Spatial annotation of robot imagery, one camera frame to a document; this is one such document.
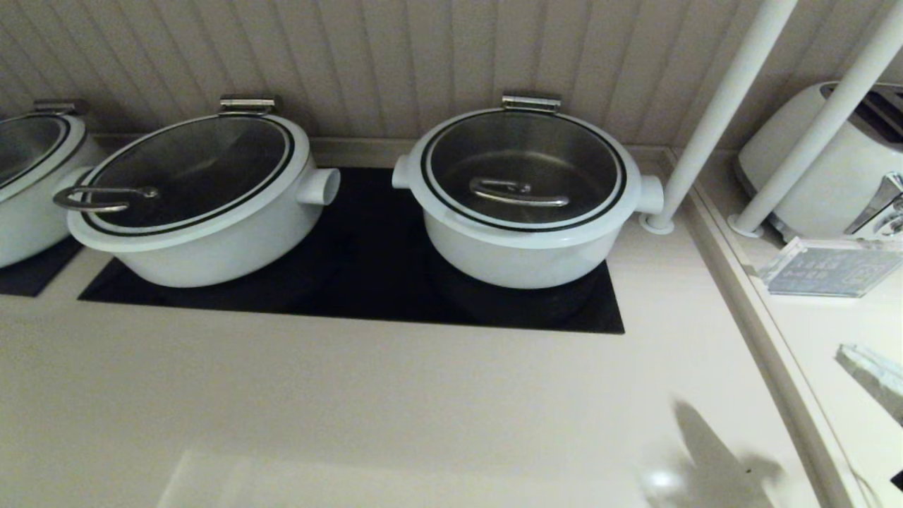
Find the round glass lid white rim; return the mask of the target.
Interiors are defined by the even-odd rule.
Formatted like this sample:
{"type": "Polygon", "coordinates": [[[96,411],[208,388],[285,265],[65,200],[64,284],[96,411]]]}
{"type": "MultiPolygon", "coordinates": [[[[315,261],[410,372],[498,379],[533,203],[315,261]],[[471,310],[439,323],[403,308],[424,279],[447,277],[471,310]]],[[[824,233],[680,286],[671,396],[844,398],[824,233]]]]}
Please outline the round glass lid white rim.
{"type": "Polygon", "coordinates": [[[643,205],[643,177],[603,129],[564,114],[487,109],[435,126],[394,168],[437,221],[500,246],[609,234],[643,205]]]}

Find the white round pot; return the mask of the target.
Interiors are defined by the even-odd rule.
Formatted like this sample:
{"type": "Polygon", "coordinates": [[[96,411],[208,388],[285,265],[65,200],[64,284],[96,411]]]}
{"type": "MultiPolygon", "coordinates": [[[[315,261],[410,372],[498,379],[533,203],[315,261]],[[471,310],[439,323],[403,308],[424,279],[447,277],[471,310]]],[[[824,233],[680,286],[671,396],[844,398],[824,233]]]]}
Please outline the white round pot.
{"type": "Polygon", "coordinates": [[[452,212],[416,176],[410,155],[398,157],[392,186],[409,189],[423,209],[425,230],[443,260],[474,279],[513,289],[545,289],[580,279],[599,267],[635,212],[652,214],[664,205],[663,183],[629,165],[628,188],[614,209],[576,228],[549,232],[507,231],[452,212]]]}

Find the white oval pot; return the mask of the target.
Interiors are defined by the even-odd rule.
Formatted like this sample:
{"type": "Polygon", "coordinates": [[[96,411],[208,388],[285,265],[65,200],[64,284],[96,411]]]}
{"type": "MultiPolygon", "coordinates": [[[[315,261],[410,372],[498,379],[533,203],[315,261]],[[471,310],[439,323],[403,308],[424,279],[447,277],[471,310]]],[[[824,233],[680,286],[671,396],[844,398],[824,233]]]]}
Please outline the white oval pot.
{"type": "Polygon", "coordinates": [[[83,167],[94,167],[106,154],[88,132],[87,142],[61,169],[12,200],[0,203],[0,269],[35,256],[67,238],[66,212],[54,204],[54,194],[83,167]]]}
{"type": "Polygon", "coordinates": [[[296,192],[282,193],[273,205],[213,234],[157,250],[98,251],[112,254],[154,285],[200,287],[238,279],[299,246],[335,199],[340,183],[338,170],[316,165],[296,192]]]}

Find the oval glass lid white rim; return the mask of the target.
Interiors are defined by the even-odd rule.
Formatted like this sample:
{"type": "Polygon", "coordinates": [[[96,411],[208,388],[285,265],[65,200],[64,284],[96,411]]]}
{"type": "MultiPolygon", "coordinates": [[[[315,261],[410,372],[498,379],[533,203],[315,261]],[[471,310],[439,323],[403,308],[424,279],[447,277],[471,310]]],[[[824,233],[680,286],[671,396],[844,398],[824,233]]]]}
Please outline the oval glass lid white rim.
{"type": "Polygon", "coordinates": [[[85,122],[32,113],[0,121],[0,203],[61,169],[87,142],[85,122]]]}
{"type": "Polygon", "coordinates": [[[300,126],[280,116],[220,113],[132,142],[54,194],[71,233],[95,250],[157,250],[244,221],[294,193],[312,161],[300,126]]]}

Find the clear acrylic sign holder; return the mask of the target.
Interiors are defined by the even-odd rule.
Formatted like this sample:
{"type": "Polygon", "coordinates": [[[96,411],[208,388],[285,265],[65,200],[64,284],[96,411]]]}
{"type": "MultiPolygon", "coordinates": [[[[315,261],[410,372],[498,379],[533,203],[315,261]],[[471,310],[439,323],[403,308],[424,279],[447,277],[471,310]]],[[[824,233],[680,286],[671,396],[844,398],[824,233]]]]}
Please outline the clear acrylic sign holder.
{"type": "Polygon", "coordinates": [[[903,267],[903,243],[793,238],[757,270],[771,295],[865,296],[903,267]]]}

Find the white toaster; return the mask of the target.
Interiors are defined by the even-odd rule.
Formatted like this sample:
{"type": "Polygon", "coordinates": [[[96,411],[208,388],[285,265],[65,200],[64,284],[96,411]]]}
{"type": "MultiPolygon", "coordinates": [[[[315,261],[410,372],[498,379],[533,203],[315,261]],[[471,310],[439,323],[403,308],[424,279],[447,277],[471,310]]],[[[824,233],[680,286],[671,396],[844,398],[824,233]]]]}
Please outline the white toaster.
{"type": "MultiPolygon", "coordinates": [[[[749,196],[770,180],[836,87],[803,89],[742,147],[734,168],[749,196]]],[[[768,221],[784,242],[903,238],[903,84],[871,87],[768,221]]]]}

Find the white round pole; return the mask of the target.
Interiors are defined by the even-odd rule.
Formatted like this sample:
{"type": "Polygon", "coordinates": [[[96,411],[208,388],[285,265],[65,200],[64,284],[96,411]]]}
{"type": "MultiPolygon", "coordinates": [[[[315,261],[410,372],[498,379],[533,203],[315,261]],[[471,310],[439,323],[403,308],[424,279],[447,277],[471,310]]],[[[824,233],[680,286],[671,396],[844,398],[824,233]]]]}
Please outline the white round pole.
{"type": "Polygon", "coordinates": [[[854,112],[855,106],[887,70],[897,52],[903,49],[903,27],[900,25],[903,25],[903,0],[894,0],[889,13],[880,21],[825,106],[818,110],[799,140],[794,142],[770,180],[742,213],[729,216],[733,231],[751,238],[761,236],[761,223],[799,182],[854,112]]]}
{"type": "Polygon", "coordinates": [[[762,0],[686,149],[664,187],[663,209],[644,212],[639,224],[649,234],[674,231],[674,215],[686,199],[714,148],[731,123],[799,0],[762,0]]]}

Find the black glass cooktop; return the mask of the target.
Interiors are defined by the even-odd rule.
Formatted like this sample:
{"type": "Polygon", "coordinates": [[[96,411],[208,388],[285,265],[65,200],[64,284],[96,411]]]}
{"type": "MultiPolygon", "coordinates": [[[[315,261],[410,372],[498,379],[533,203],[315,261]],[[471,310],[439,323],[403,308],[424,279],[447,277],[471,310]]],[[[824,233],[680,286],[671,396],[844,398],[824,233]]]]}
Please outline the black glass cooktop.
{"type": "Polygon", "coordinates": [[[314,229],[274,262],[219,285],[159,286],[111,260],[80,300],[555,332],[623,334],[612,278],[600,265],[547,289],[490,285],[433,248],[413,194],[387,169],[342,169],[341,190],[314,229]]]}
{"type": "Polygon", "coordinates": [[[35,256],[3,267],[0,296],[39,296],[81,250],[82,244],[70,237],[35,256]]]}

